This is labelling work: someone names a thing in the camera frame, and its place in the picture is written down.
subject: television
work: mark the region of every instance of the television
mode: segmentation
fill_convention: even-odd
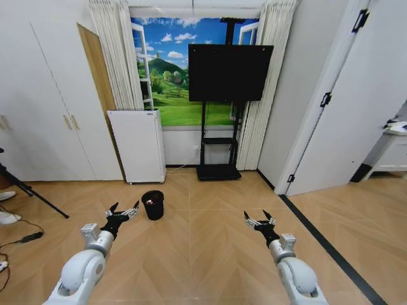
[[[261,100],[273,46],[189,44],[192,102]]]

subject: robotic hand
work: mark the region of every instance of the robotic hand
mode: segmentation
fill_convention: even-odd
[[[275,219],[263,210],[267,220],[252,220],[244,212],[246,224],[261,232],[279,270],[281,282],[287,290],[291,305],[328,305],[317,283],[317,275],[294,253],[296,238],[291,234],[274,232]]]
[[[72,256],[62,268],[61,277],[46,305],[88,304],[92,289],[103,275],[106,260],[116,239],[120,225],[136,216],[139,202],[133,208],[115,212],[118,202],[105,212],[107,223],[85,224],[81,233],[85,239],[85,250]]]

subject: tv stand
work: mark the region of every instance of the tv stand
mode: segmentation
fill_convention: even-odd
[[[226,27],[226,41],[225,44],[233,43],[233,32],[235,24],[241,24],[244,19],[237,18],[222,18],[222,22],[227,23]],[[241,174],[236,169],[237,162],[237,128],[239,124],[240,114],[244,106],[244,102],[233,101],[236,105],[237,112],[235,124],[233,125],[232,138],[208,138],[205,137],[205,120],[206,120],[206,102],[202,102],[202,125],[201,125],[201,160],[197,166],[198,179],[201,181],[214,181],[214,180],[236,180],[241,178]],[[205,145],[229,144],[230,155],[229,163],[227,164],[205,164]]]

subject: wardrobe door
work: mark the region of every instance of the wardrobe door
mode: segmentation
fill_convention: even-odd
[[[49,16],[33,21],[32,26],[96,179],[121,180],[123,177],[78,24],[72,18]]]
[[[34,180],[94,180],[31,24],[2,19],[0,41],[0,112],[36,169]]]
[[[3,114],[0,113],[0,163],[7,171],[21,181],[32,181],[38,176],[28,156],[19,144],[13,139],[12,130]]]

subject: wooden floor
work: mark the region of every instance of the wooden floor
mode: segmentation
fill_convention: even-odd
[[[389,304],[397,304],[406,299],[407,181],[387,179],[291,199]],[[103,225],[103,211],[113,203],[127,209],[152,189],[165,195],[164,217],[152,222],[141,207],[122,225],[90,304],[289,304],[263,237],[244,223],[243,210],[255,219],[263,218],[262,208],[277,218],[278,233],[297,237],[296,254],[315,270],[330,304],[369,304],[256,172],[243,172],[236,181],[199,182],[194,169],[182,168],[169,173],[164,184],[32,186],[71,218],[65,220],[21,191],[3,202],[41,224],[46,234],[2,249],[10,255],[11,280],[0,293],[0,304],[46,300],[65,261],[83,249],[83,224]],[[32,232],[24,223],[1,226],[0,242]],[[0,286],[4,279],[0,274]]]
[[[407,180],[367,181],[289,198],[388,304],[407,301]]]

